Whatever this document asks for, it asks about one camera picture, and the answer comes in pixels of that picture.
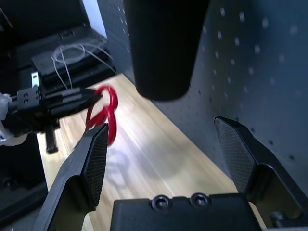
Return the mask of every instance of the pegboard hole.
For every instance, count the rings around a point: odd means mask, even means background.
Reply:
[[[285,60],[285,57],[284,57],[284,54],[280,54],[279,57],[278,57],[278,60],[281,64],[284,63],[284,60]]]
[[[240,40],[239,40],[238,37],[235,37],[235,38],[234,38],[234,43],[235,43],[235,45],[236,45],[237,47],[240,45]]]
[[[275,83],[276,83],[276,80],[274,79],[274,78],[270,78],[270,84],[273,86],[273,85],[275,85]]]
[[[255,53],[260,54],[260,52],[261,52],[260,46],[258,44],[256,44],[255,45]]]
[[[262,27],[263,27],[263,29],[266,29],[266,28],[269,27],[269,20],[267,18],[263,18]]]
[[[245,14],[244,14],[244,12],[240,12],[240,21],[243,23],[243,22],[245,22]]]
[[[295,160],[295,157],[293,155],[289,155],[290,160]]]
[[[253,74],[254,74],[254,69],[253,69],[251,66],[248,68],[248,73],[249,73],[250,75],[253,75]]]
[[[220,8],[220,14],[222,17],[226,16],[225,8],[223,7]]]
[[[290,34],[296,35],[298,33],[298,26],[297,25],[291,25],[290,26]]]
[[[248,93],[248,88],[245,86],[244,87],[244,92],[247,94]]]
[[[217,32],[217,36],[218,36],[219,40],[222,40],[222,34],[221,34],[220,30]]]

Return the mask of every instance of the red object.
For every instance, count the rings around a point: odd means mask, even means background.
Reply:
[[[86,127],[88,129],[92,127],[97,127],[103,124],[108,118],[109,122],[109,133],[108,133],[108,146],[113,144],[116,136],[116,117],[115,117],[115,109],[118,105],[116,91],[109,85],[101,85],[96,91],[95,94],[101,95],[103,90],[107,90],[110,95],[110,103],[109,105],[105,105],[102,110],[96,114],[93,118],[91,118],[91,114],[93,111],[93,106],[88,108],[87,118],[86,118]]]

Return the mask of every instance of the white cable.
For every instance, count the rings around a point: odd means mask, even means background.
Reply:
[[[67,72],[67,75],[68,75],[69,83],[71,84],[71,89],[73,89],[73,84],[72,84],[72,80],[71,80],[71,75],[69,74],[69,71],[68,71],[68,69],[67,69],[67,65],[66,65],[66,62],[65,62],[65,58],[64,58],[62,49],[60,49],[60,50],[61,50],[61,55],[62,55],[63,63],[64,63],[64,66],[65,66],[65,68],[66,68],[66,72]]]
[[[96,58],[97,60],[99,60],[100,62],[105,64],[107,67],[109,67],[112,71],[114,71],[116,73],[116,71],[110,65],[108,65],[105,61],[103,61],[99,57],[97,57],[95,54],[93,54],[93,52],[95,50],[89,51],[89,50],[85,49],[85,46],[89,46],[89,47],[99,49],[100,51],[104,52],[109,58],[111,58],[113,60],[113,58],[110,56],[110,54],[108,54],[106,51],[104,51],[101,47],[99,47],[97,45],[93,45],[93,44],[88,43],[88,42],[74,43],[74,44],[69,44],[69,45],[61,45],[61,46],[57,47],[55,49],[55,51],[53,52],[53,54],[51,55],[51,59],[53,61],[54,70],[55,70],[57,76],[59,77],[59,79],[61,80],[62,84],[65,86],[66,89],[68,89],[68,87],[65,85],[63,79],[61,78],[61,76],[58,72],[56,62],[64,64],[68,78],[69,78],[69,81],[70,81],[71,88],[73,88],[73,84],[72,84],[71,76],[70,76],[68,68],[67,68],[67,64],[73,64],[73,63],[77,63],[77,62],[81,61],[82,59],[84,59],[86,57],[86,53],[89,54],[89,55],[92,55],[94,58]],[[81,50],[82,53],[81,53],[81,55],[79,55],[77,57],[64,58],[63,52],[68,50],[68,49],[78,49],[78,50]]]

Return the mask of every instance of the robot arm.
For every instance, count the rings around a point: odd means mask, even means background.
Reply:
[[[40,85],[20,90],[13,97],[1,94],[0,145],[18,145],[29,133],[45,133],[46,151],[54,153],[59,119],[93,106],[100,98],[95,90],[79,88],[46,94]]]

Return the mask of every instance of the black cylinder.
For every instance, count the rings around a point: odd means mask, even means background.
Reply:
[[[137,91],[169,101],[190,85],[209,0],[124,0]]]

